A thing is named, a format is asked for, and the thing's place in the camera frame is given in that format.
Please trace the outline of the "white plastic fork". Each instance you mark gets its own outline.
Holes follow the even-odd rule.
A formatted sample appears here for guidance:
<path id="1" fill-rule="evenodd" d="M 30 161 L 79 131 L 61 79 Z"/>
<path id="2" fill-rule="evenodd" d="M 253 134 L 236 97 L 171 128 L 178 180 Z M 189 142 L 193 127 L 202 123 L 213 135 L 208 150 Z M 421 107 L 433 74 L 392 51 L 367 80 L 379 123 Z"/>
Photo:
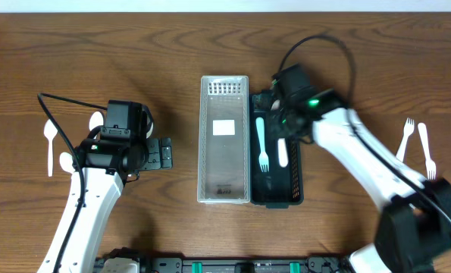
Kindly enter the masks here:
<path id="1" fill-rule="evenodd" d="M 434 180 L 437 176 L 437 166 L 431 158 L 431 151 L 429 146 L 428 131 L 424 123 L 418 123 L 418 132 L 421 139 L 422 149 L 425 157 L 425 166 L 428 180 Z"/>
<path id="2" fill-rule="evenodd" d="M 414 133 L 414 131 L 415 121 L 412 118 L 407 118 L 403 127 L 402 139 L 396 152 L 396 158 L 401 162 L 404 161 L 407 143 L 409 141 L 409 137 Z"/>
<path id="3" fill-rule="evenodd" d="M 266 153 L 265 146 L 265 122 L 262 117 L 257 117 L 255 119 L 255 127 L 258 134 L 258 143 L 260 148 L 260 153 L 258 156 L 258 163 L 260 165 L 260 169 L 263 173 L 269 172 L 269 158 Z"/>

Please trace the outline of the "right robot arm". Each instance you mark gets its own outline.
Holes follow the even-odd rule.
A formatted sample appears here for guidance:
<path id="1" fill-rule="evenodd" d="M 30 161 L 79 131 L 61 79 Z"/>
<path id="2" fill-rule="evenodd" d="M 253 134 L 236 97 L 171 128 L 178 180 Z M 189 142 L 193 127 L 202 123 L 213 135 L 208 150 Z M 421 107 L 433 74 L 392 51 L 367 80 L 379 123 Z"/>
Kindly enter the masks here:
<path id="1" fill-rule="evenodd" d="M 381 213 L 373 243 L 350 254 L 345 272 L 432 272 L 451 250 L 451 185 L 399 161 L 333 89 L 263 92 L 268 135 L 311 141 L 362 185 Z"/>

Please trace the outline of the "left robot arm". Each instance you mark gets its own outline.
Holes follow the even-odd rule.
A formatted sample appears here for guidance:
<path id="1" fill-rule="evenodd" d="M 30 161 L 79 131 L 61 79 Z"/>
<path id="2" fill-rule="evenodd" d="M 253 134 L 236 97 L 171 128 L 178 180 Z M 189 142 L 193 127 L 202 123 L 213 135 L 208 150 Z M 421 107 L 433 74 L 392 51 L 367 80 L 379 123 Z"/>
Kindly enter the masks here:
<path id="1" fill-rule="evenodd" d="M 147 139 L 134 147 L 122 140 L 85 139 L 77 147 L 70 193 L 40 272 L 91 272 L 109 215 L 131 173 L 172 167 L 171 140 Z"/>

